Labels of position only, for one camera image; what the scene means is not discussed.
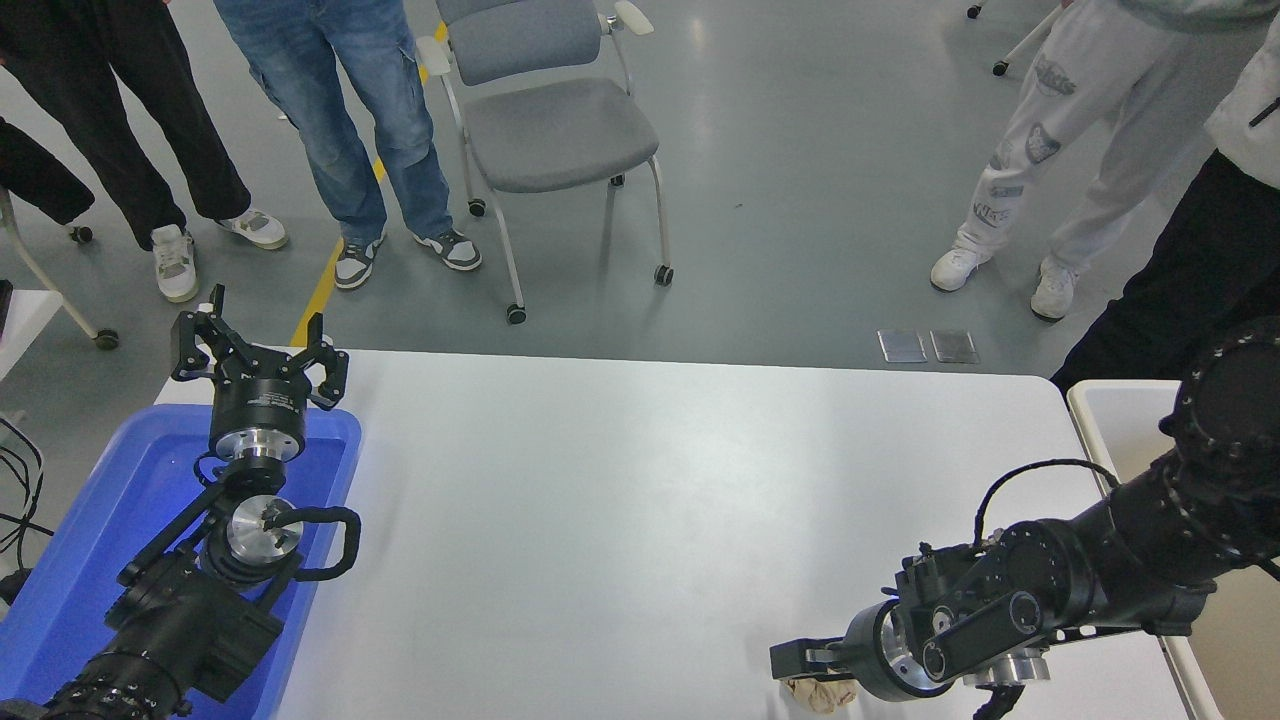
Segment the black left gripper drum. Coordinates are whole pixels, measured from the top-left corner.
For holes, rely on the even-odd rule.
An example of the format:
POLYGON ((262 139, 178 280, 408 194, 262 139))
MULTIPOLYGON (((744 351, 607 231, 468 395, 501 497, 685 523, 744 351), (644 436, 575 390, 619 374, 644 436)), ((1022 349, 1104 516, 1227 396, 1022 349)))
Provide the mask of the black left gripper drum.
POLYGON ((218 361, 214 372, 214 402, 210 437, 220 439, 234 430, 265 428, 301 439, 305 437, 305 407, 308 378, 303 373, 282 375, 284 361, 260 360, 257 366, 243 355, 218 361), (251 370, 259 370, 251 375, 251 370))

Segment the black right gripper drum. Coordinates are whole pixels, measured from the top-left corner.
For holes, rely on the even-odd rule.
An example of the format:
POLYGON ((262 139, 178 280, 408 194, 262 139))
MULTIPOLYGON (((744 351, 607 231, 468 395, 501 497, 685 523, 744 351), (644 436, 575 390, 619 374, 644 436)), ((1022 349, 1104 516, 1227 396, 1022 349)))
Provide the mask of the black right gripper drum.
POLYGON ((840 664, 876 698, 906 702, 916 698, 916 688, 911 684, 916 664, 897 628, 893 614, 897 605, 896 600, 888 600, 860 611, 851 620, 840 664))

